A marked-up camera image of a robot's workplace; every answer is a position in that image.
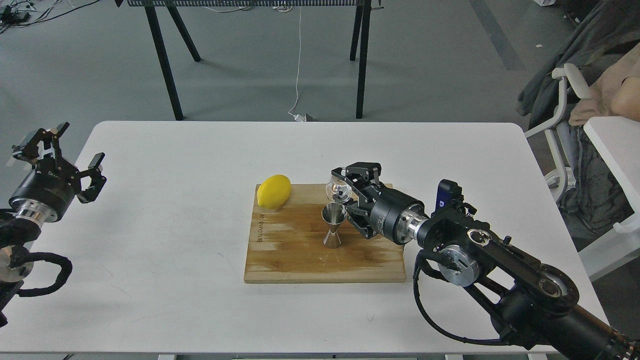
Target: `power adapter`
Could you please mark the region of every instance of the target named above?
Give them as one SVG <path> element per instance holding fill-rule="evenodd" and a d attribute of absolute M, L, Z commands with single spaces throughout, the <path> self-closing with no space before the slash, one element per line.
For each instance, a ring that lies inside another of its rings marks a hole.
<path fill-rule="evenodd" d="M 295 114 L 293 115 L 293 120 L 297 121 L 297 122 L 312 122 L 312 121 L 316 121 L 314 118 L 311 117 L 311 115 L 309 114 L 304 114 L 304 115 L 300 115 L 300 114 Z"/>
<path fill-rule="evenodd" d="M 0 13 L 0 21 L 2 21 L 3 25 L 16 25 L 29 20 L 30 16 L 31 14 L 28 12 L 13 11 L 13 8 L 7 5 L 3 7 L 2 13 Z"/>

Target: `wooden cutting board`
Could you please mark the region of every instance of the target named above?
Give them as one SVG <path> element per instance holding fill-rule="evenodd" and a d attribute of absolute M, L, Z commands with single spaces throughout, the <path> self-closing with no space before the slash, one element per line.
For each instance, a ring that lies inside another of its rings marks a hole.
<path fill-rule="evenodd" d="M 291 186 L 278 210 L 260 208 L 254 198 L 245 282 L 404 282 L 401 246 L 380 235 L 366 240 L 345 220 L 338 228 L 342 246 L 325 247 L 324 184 Z"/>

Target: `white cord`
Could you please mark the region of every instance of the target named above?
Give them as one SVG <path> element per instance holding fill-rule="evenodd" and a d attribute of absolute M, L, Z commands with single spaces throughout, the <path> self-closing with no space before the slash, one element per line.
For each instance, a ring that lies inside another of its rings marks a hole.
<path fill-rule="evenodd" d="M 298 105 L 298 99 L 300 98 L 300 93 L 298 92 L 298 80 L 300 79 L 300 59 L 302 57 L 302 6 L 300 8 L 300 20 L 298 22 L 298 39 L 299 39 L 299 47 L 298 47 L 298 75 L 296 75 L 296 103 L 293 104 L 293 107 L 289 109 L 287 112 L 289 115 L 293 116 L 293 119 L 296 120 L 296 116 L 291 112 Z"/>
<path fill-rule="evenodd" d="M 221 12 L 221 11 L 219 11 L 219 10 L 215 10 L 215 9 L 212 9 L 212 8 L 208 8 L 208 7 L 206 7 L 206 6 L 201 6 L 201 8 L 205 8 L 205 9 L 207 9 L 207 10 L 211 10 L 212 12 L 217 12 L 217 13 L 232 13 L 232 12 L 236 12 L 236 11 L 238 11 L 238 10 L 244 10 L 244 11 L 249 10 L 249 9 L 251 8 L 251 6 L 240 6 L 240 7 L 238 7 L 237 9 L 228 10 L 228 11 L 225 11 L 225 12 Z"/>
<path fill-rule="evenodd" d="M 274 10 L 278 10 L 281 13 L 288 13 L 289 11 L 293 10 L 293 6 L 280 5 L 280 6 L 274 6 L 273 9 Z"/>

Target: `cutting board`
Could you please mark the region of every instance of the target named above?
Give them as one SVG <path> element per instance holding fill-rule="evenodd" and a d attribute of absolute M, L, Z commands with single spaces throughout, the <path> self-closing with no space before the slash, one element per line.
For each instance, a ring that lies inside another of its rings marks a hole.
<path fill-rule="evenodd" d="M 380 235 L 366 240 L 347 220 L 338 228 L 342 246 L 324 246 L 327 203 L 324 184 L 292 184 L 277 210 L 259 207 L 254 197 L 244 281 L 404 282 L 403 248 Z"/>

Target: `floor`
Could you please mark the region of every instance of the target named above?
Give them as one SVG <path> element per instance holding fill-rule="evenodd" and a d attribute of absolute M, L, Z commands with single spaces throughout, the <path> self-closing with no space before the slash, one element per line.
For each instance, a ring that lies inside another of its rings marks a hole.
<path fill-rule="evenodd" d="M 87 2 L 60 3 L 52 15 Z M 50 3 L 36 0 L 41 9 Z M 514 122 L 526 129 L 527 119 L 514 110 L 516 97 L 573 31 L 559 7 L 542 8 L 531 0 L 404 0 L 383 6 L 372 13 L 364 119 L 358 121 Z M 300 98 L 292 113 L 318 121 L 356 120 L 358 65 L 348 61 L 352 9 L 180 8 L 200 63 L 191 59 L 168 12 L 157 12 L 186 120 L 292 121 L 287 112 L 296 102 L 299 42 Z M 102 0 L 45 24 L 9 29 L 0 35 L 0 63 L 0 163 L 7 165 L 0 174 L 2 199 L 26 175 L 23 164 L 11 160 L 10 146 L 30 131 L 69 121 L 61 144 L 75 160 L 99 122 L 173 120 L 141 8 Z M 543 136 L 530 143 L 546 172 L 551 161 Z M 637 263 L 594 283 L 610 323 L 636 338 Z"/>

